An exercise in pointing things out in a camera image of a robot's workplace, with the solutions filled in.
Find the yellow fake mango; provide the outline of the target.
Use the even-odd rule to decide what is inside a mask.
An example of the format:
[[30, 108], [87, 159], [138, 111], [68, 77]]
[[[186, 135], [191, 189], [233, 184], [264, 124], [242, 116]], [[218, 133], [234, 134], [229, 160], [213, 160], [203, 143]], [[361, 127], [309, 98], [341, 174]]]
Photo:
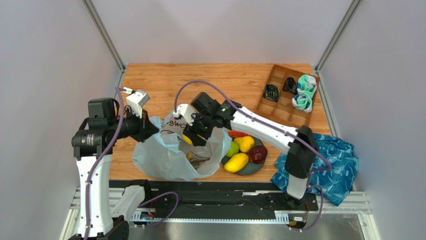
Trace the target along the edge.
[[229, 173], [236, 173], [242, 170], [249, 162], [249, 156], [245, 153], [233, 155], [224, 165], [224, 169]]

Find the green fake pear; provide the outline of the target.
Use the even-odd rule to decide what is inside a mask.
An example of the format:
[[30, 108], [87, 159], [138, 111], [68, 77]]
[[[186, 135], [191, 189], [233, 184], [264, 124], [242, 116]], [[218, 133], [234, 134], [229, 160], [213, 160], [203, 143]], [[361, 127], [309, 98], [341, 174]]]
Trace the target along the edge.
[[240, 151], [239, 144], [236, 143], [235, 141], [231, 141], [230, 148], [229, 148], [229, 150], [228, 150], [228, 152], [226, 153], [225, 156], [228, 157], [228, 158], [231, 158], [235, 154], [238, 154], [239, 151]]

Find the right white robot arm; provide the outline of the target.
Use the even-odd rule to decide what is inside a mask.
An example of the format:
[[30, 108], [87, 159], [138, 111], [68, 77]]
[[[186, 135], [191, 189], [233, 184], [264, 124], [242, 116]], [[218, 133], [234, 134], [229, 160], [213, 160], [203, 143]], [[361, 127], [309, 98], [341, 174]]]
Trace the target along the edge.
[[199, 93], [190, 104], [175, 106], [172, 114], [176, 119], [186, 121], [183, 136], [193, 146], [204, 146], [214, 128], [243, 132], [274, 146], [287, 156], [285, 170], [289, 180], [286, 193], [297, 200], [305, 197], [312, 167], [319, 154], [309, 127], [295, 128], [276, 123], [230, 99], [219, 103], [205, 92]]

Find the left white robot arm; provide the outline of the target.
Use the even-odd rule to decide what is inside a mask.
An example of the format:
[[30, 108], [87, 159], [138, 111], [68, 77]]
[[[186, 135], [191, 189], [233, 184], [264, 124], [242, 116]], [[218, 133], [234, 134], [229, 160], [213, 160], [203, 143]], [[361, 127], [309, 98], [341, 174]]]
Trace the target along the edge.
[[127, 106], [114, 98], [98, 98], [88, 102], [88, 117], [71, 139], [73, 155], [80, 179], [80, 220], [73, 240], [128, 239], [128, 218], [137, 199], [143, 200], [143, 186], [131, 187], [112, 214], [109, 204], [109, 171], [113, 146], [118, 139], [131, 137], [144, 142], [159, 132], [143, 109], [149, 101], [146, 94], [127, 96]]

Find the dark red fake fruit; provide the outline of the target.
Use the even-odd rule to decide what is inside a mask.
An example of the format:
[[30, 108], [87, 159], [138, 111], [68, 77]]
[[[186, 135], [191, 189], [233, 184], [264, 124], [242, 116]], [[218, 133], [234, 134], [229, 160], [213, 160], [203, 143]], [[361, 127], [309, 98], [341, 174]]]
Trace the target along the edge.
[[263, 163], [268, 155], [268, 150], [264, 145], [257, 145], [252, 147], [247, 152], [249, 160], [254, 164], [261, 164]]

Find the yellow fake pear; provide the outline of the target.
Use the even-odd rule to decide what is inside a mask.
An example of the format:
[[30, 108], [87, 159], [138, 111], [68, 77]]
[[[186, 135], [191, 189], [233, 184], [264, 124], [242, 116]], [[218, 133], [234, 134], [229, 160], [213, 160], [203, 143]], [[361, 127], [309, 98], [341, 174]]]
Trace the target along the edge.
[[233, 141], [238, 144], [239, 150], [242, 153], [248, 153], [249, 150], [255, 146], [254, 138], [249, 135], [236, 137]]

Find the light blue plastic bag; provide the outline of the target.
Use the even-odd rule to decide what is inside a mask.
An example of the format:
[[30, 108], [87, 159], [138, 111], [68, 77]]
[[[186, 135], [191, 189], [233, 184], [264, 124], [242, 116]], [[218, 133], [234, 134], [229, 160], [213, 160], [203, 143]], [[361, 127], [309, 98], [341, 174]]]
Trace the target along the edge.
[[[145, 142], [138, 142], [132, 154], [135, 166], [145, 175], [164, 180], [192, 181], [212, 176], [220, 167], [222, 158], [231, 145], [226, 129], [214, 128], [205, 146], [194, 147], [183, 140], [184, 120], [175, 120], [172, 114], [165, 119], [150, 117], [159, 128]], [[189, 152], [210, 158], [195, 170], [186, 158]]]

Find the yellow fake lemon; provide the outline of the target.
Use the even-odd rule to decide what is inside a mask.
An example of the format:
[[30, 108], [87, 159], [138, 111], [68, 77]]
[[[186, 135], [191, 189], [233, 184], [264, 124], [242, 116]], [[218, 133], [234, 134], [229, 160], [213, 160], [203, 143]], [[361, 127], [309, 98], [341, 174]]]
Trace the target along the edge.
[[187, 144], [190, 144], [194, 147], [198, 147], [198, 146], [204, 147], [206, 145], [206, 140], [203, 137], [199, 136], [198, 134], [183, 133], [182, 138]]

